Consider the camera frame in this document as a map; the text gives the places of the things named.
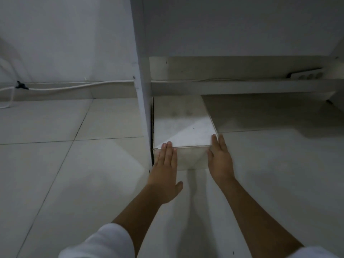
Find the person's right hand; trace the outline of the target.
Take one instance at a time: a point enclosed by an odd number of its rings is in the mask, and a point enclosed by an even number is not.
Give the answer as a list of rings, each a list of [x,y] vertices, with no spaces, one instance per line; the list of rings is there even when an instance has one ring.
[[[211,140],[212,145],[209,149],[214,155],[214,167],[209,171],[219,188],[223,188],[235,179],[233,161],[222,134],[213,134]]]

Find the person's left hand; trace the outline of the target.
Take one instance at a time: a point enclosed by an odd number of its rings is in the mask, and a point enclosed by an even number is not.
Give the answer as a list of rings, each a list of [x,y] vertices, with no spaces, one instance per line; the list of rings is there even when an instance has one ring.
[[[163,143],[158,155],[154,158],[154,165],[149,174],[147,186],[153,191],[159,205],[174,199],[174,187],[178,167],[177,149],[172,142]]]

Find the white rectangular box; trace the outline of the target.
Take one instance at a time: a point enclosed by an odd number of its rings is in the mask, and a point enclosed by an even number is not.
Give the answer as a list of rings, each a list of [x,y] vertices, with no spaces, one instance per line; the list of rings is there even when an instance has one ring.
[[[178,171],[208,168],[211,136],[218,135],[201,95],[153,97],[152,151],[156,158],[163,143],[178,152]]]

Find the person's right forearm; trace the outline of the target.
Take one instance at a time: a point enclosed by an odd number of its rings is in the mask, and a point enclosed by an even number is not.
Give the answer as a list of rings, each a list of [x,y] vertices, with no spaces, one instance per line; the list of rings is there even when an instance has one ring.
[[[233,177],[216,181],[235,216],[252,258],[286,258],[304,247]]]

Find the person's left forearm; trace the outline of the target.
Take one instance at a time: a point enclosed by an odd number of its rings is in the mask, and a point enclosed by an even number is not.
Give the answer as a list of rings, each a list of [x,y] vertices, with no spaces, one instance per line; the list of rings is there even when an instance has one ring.
[[[144,186],[140,193],[112,221],[129,234],[137,257],[159,208],[171,200],[171,189],[157,184]]]

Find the white left sleeve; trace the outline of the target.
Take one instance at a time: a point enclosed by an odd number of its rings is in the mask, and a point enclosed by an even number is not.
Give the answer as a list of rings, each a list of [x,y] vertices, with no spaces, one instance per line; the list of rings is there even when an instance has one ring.
[[[129,233],[109,223],[84,242],[62,250],[58,258],[135,258],[135,249]]]

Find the white sleeve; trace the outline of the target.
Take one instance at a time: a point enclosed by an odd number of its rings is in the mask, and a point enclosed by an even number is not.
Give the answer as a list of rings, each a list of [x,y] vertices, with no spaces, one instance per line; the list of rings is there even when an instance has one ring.
[[[286,258],[339,258],[323,247],[301,247]]]
[[[135,258],[135,249],[129,233],[109,223],[84,242],[62,250],[58,258]]]

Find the white desk leg panel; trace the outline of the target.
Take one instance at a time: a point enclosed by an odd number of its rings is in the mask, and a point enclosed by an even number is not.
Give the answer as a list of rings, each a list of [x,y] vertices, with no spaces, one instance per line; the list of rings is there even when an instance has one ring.
[[[133,30],[135,35],[135,88],[139,104],[142,132],[145,139],[144,153],[148,170],[152,169],[152,89],[148,44],[144,22],[143,0],[130,0]]]

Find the white power strip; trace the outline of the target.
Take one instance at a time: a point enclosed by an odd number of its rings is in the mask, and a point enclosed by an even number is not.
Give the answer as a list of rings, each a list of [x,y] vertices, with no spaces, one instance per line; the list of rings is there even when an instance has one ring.
[[[296,79],[296,80],[313,80],[313,79],[321,79],[323,75],[324,75],[323,68],[315,68],[315,69],[288,73],[286,78]]]

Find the white right sleeve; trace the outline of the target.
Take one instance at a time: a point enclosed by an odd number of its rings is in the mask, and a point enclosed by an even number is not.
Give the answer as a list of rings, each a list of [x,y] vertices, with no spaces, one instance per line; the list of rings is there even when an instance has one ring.
[[[339,258],[323,247],[301,247],[286,258]]]

